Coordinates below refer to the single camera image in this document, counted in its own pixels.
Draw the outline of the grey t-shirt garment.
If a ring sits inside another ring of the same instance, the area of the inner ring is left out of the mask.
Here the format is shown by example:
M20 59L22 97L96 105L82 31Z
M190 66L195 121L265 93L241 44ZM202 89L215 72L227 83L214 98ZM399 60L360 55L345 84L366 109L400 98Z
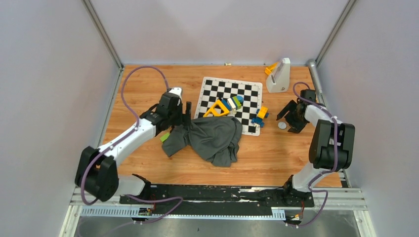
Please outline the grey t-shirt garment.
M235 117L205 117L176 126L163 142L164 153L171 157L190 146L197 155L218 167L238 161L243 126Z

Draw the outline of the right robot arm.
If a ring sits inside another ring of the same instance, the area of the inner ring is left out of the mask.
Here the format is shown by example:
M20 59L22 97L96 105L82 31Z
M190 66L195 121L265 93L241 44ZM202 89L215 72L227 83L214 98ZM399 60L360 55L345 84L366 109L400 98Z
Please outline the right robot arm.
M355 126L341 122L316 102L316 92L304 89L278 114L290 133L298 134L312 124L315 128L308 152L308 163L291 175L283 186L282 201L288 206L307 201L313 187L333 172L347 169L352 162Z

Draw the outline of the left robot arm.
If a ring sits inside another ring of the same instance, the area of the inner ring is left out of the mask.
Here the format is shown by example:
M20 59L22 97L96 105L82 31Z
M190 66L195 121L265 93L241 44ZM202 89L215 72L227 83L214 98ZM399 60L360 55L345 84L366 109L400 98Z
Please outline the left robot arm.
M105 202L113 196L132 195L139 204L151 199L150 183L133 174L118 175L118 166L137 148L170 127L189 124L191 102L182 112L182 89L173 87L159 103L136 116L137 121L114 140L98 148L83 149L75 176L75 184L96 199Z

